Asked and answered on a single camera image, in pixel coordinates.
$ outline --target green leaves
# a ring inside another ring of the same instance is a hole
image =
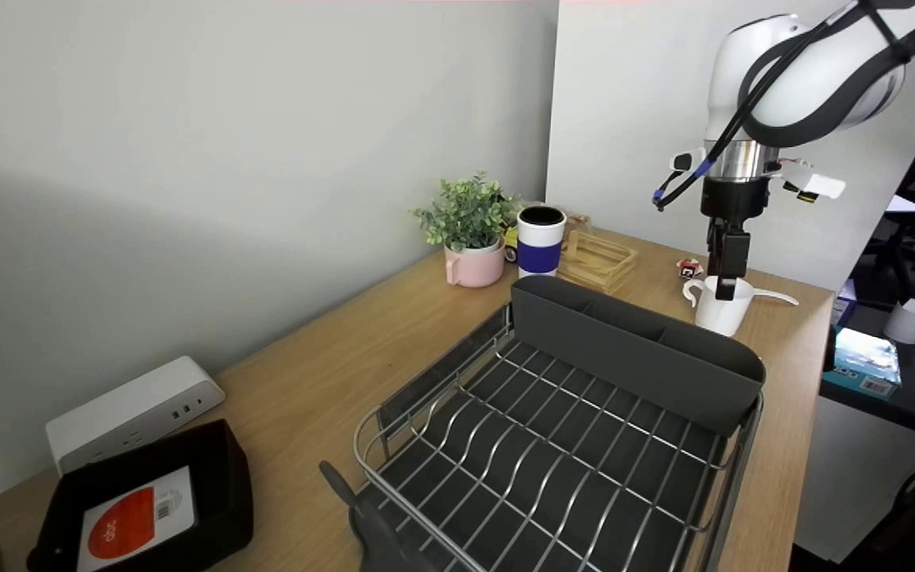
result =
[[[426,246],[491,249],[516,226],[516,201],[486,176],[446,179],[438,201],[414,217]]]

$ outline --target white wall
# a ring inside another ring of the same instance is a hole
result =
[[[698,184],[669,212],[653,190],[672,158],[698,149],[708,125],[708,78],[717,42],[740,23],[838,0],[562,0],[549,130],[548,201],[592,212],[599,226],[706,254]],[[838,286],[862,254],[883,202],[915,154],[915,64],[896,104],[876,121],[792,149],[847,194],[815,205],[773,194],[752,218],[751,262],[818,286]]]
[[[438,179],[539,198],[552,32],[555,0],[0,0],[0,490],[45,419],[423,254]]]

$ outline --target potted plant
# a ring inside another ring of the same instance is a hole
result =
[[[503,234],[516,226],[516,201],[486,176],[446,179],[438,198],[418,211],[426,246],[446,249],[451,286],[491,286],[503,277]]]

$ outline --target white robotic arm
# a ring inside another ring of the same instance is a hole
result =
[[[915,0],[854,0],[815,29],[788,11],[767,15],[725,37],[711,77],[708,151],[676,188],[669,179],[655,190],[655,205],[663,211],[706,179],[708,272],[717,277],[723,297],[746,272],[744,223],[770,202],[780,149],[874,118],[896,95],[912,56]],[[815,176],[801,184],[835,190]]]

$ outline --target metal wire rack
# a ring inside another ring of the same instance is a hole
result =
[[[647,572],[693,564],[740,429],[704,429],[503,321],[364,419],[353,448],[367,496],[435,568]]]

